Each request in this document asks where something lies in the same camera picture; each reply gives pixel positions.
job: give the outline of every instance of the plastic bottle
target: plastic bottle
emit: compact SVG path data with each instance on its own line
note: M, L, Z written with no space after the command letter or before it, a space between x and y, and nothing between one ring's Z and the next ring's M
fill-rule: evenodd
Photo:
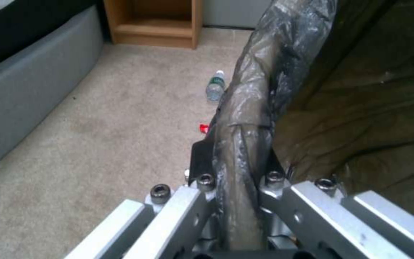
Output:
M221 96L225 92L225 73L222 70L218 70L215 75L210 79L206 94L207 99L213 102L220 100Z

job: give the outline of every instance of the metal frame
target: metal frame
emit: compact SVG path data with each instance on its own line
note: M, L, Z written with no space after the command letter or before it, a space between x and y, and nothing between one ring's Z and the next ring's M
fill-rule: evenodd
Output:
M327 245L342 258L408 258L312 182L260 193L261 206L276 213L310 250Z
M191 251L211 214L204 193L180 187L124 259L173 258Z
M119 258L138 239L153 218L153 209L150 206L125 200L66 259Z
M373 191L346 198L342 205L414 258L414 216Z

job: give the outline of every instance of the plastic wrap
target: plastic wrap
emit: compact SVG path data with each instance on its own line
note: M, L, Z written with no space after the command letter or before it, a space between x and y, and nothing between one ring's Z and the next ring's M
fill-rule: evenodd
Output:
M284 113L330 31L336 0L274 0L237 61L220 100L213 168L226 249L263 249L257 185L276 119Z

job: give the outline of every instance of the beige carpet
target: beige carpet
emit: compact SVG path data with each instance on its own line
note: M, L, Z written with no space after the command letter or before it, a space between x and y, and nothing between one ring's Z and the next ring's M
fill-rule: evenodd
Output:
M178 187L249 31L202 31L197 50L106 44L79 86L0 161L0 258L62 258L124 199Z

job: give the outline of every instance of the wooden shelf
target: wooden shelf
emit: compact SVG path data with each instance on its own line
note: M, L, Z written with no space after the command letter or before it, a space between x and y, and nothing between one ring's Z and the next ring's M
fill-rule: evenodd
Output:
M115 28L116 33L162 36L175 38L192 38L193 29L191 21L178 21L168 19L135 19Z
M202 0L104 0L113 43L195 49Z

